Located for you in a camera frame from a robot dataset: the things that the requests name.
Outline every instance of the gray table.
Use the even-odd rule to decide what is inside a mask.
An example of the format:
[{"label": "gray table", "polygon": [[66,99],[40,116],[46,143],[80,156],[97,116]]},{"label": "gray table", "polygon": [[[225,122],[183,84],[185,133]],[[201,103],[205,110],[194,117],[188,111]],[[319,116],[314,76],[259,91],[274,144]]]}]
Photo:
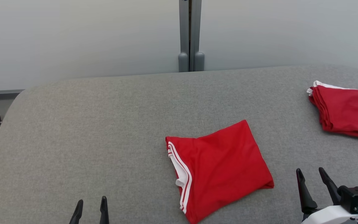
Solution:
[{"label": "gray table", "polygon": [[186,223],[165,136],[198,137],[246,119],[274,178],[203,223],[300,223],[295,169],[320,207],[318,167],[358,185],[358,139],[325,133],[306,90],[358,88],[358,70],[332,65],[187,72],[51,83],[22,92],[0,128],[0,224]]}]

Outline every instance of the stack of folded red clothes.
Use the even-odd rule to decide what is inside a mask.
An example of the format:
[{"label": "stack of folded red clothes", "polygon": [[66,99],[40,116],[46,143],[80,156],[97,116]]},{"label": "stack of folded red clothes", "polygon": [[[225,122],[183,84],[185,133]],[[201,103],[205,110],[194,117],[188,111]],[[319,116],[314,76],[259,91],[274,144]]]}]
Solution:
[{"label": "stack of folded red clothes", "polygon": [[315,81],[307,93],[320,112],[323,130],[358,137],[358,89]]}]

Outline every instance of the red folded cloth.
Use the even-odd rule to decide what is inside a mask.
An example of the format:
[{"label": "red folded cloth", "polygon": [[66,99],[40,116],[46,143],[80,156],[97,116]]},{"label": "red folded cloth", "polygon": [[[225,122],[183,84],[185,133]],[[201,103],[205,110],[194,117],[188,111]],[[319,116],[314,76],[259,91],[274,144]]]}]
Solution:
[{"label": "red folded cloth", "polygon": [[315,81],[307,92],[319,110],[323,130],[358,137],[358,89]]},{"label": "red folded cloth", "polygon": [[255,190],[274,187],[245,120],[207,136],[165,141],[178,178],[180,209],[191,224]]}]

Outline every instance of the white partition panel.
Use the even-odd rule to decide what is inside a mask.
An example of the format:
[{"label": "white partition panel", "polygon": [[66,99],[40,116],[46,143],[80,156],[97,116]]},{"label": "white partition panel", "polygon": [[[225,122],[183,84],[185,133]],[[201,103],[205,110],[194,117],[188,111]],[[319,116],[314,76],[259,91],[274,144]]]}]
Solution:
[{"label": "white partition panel", "polygon": [[0,90],[178,72],[178,0],[0,0]]},{"label": "white partition panel", "polygon": [[205,70],[358,68],[358,0],[204,0],[199,50]]}]

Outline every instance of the gray metal frame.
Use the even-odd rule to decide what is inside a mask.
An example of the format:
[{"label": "gray metal frame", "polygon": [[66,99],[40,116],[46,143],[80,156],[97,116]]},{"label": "gray metal frame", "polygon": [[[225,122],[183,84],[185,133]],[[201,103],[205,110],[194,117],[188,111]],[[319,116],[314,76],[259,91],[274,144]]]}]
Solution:
[{"label": "gray metal frame", "polygon": [[189,1],[179,0],[180,54],[179,72],[189,71]]},{"label": "gray metal frame", "polygon": [[199,51],[201,23],[201,0],[193,0],[191,6],[190,71],[203,71],[203,52]]}]

